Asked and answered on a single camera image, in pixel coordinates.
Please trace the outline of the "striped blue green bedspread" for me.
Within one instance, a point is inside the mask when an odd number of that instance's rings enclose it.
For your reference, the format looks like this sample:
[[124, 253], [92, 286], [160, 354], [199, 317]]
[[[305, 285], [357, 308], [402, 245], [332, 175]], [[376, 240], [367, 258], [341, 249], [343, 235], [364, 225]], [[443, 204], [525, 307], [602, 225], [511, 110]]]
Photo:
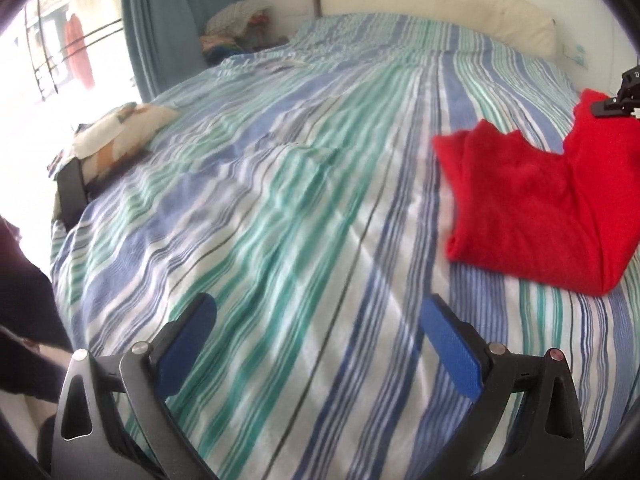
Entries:
[[303, 24], [158, 98], [149, 156], [56, 226], [77, 348], [153, 337], [199, 292], [217, 324], [171, 413], [224, 479], [415, 479], [460, 424], [419, 326], [436, 292], [487, 339], [562, 349], [587, 456], [639, 392], [639, 267], [589, 298], [448, 262], [433, 136], [487, 119], [559, 151], [578, 93], [553, 63], [394, 14]]

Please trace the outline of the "cream padded headboard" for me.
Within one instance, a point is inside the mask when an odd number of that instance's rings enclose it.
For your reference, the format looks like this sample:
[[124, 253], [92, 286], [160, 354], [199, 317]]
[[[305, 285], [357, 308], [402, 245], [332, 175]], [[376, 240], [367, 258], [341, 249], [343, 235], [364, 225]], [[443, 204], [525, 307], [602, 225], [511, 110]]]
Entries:
[[475, 30], [535, 58], [553, 61], [558, 32], [552, 14], [525, 0], [312, 0], [317, 18], [393, 13]]

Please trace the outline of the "pile of clothes on nightstand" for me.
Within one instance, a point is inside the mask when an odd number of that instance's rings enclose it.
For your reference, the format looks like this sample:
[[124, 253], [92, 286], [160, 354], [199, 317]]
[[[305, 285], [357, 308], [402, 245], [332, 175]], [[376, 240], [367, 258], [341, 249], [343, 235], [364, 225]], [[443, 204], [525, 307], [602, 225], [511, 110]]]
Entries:
[[232, 56], [269, 47], [270, 6], [241, 0], [210, 18], [200, 41], [205, 63], [216, 66]]

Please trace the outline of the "person's dark clothed body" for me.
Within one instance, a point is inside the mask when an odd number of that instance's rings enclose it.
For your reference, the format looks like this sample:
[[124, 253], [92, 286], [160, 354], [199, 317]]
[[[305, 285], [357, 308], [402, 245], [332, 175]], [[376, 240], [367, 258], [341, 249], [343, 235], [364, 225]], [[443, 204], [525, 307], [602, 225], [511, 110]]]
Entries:
[[1, 221], [1, 389], [55, 403], [66, 368], [23, 344], [73, 351], [50, 280], [21, 251], [17, 228]]

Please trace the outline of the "patterned white orange pillow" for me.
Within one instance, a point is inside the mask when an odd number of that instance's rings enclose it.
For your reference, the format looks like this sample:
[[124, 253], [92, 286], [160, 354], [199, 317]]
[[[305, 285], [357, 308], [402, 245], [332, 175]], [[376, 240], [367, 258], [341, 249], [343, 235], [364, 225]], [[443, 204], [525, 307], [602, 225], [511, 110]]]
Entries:
[[76, 132], [50, 162], [49, 177], [54, 179], [73, 158], [80, 162], [85, 183], [105, 177], [118, 162], [140, 153], [161, 128], [178, 117], [167, 106], [126, 103]]

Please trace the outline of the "red sweater with white rabbit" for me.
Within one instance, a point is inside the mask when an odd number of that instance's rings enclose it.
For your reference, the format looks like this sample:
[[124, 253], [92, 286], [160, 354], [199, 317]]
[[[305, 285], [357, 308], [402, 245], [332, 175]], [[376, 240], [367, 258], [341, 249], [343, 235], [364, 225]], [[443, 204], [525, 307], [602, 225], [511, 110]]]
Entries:
[[639, 246], [639, 121], [597, 118], [604, 94], [586, 90], [551, 153], [488, 120], [435, 136], [454, 193], [449, 260], [603, 296]]

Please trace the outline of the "red garment hanging outside window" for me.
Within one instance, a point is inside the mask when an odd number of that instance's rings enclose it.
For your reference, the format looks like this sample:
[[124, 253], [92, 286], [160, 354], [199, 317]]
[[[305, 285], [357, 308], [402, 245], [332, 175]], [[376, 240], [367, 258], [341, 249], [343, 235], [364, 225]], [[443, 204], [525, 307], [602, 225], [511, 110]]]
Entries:
[[72, 76], [87, 89], [94, 86], [92, 68], [85, 44], [85, 34], [78, 16], [73, 13], [64, 25], [65, 62]]

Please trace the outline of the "metal window railing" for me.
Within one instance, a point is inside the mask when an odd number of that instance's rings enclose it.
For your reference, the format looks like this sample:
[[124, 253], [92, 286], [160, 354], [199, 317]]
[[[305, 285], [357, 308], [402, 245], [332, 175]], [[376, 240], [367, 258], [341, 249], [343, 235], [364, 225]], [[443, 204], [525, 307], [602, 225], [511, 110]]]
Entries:
[[21, 10], [24, 41], [42, 102], [59, 96], [66, 84], [96, 85], [89, 50], [124, 31], [115, 18], [85, 30], [68, 0], [27, 0]]

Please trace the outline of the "teal window curtain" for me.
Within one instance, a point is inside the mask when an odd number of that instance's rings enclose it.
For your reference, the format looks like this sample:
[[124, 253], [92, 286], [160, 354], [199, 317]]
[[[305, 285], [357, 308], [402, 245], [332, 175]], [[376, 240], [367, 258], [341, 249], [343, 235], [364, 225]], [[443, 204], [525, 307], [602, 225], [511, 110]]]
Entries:
[[206, 69], [200, 37], [207, 21], [239, 0], [122, 0], [122, 26], [142, 100]]

